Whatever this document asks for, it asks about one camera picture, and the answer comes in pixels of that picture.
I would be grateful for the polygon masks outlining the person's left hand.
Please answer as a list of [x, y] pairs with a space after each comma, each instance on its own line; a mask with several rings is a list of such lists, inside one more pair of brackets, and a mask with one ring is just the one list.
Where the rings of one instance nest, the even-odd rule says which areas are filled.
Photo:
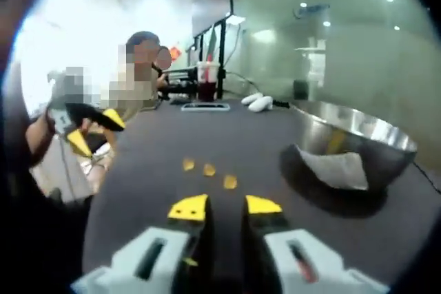
[[44, 111], [27, 128], [25, 137], [30, 150], [30, 167], [38, 165], [47, 154], [56, 134], [54, 120]]

